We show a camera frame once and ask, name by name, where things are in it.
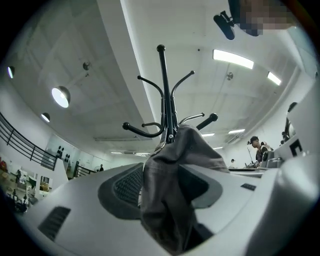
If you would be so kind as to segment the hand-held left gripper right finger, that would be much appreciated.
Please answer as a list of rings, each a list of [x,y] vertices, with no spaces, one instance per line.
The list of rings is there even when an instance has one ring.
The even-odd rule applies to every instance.
[[[178,181],[198,223],[216,234],[235,218],[262,179],[185,164],[178,167]]]

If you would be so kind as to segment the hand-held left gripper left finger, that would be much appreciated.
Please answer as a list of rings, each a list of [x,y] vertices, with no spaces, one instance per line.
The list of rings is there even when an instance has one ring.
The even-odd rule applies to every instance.
[[[46,252],[159,252],[140,221],[143,164],[78,177],[38,201],[22,217]]]

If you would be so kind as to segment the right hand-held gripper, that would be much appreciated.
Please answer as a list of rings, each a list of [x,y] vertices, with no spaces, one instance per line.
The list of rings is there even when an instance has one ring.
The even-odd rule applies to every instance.
[[[233,175],[261,178],[278,170],[285,178],[314,177],[314,143],[305,137],[293,136],[279,148],[265,153],[261,168],[229,168]]]

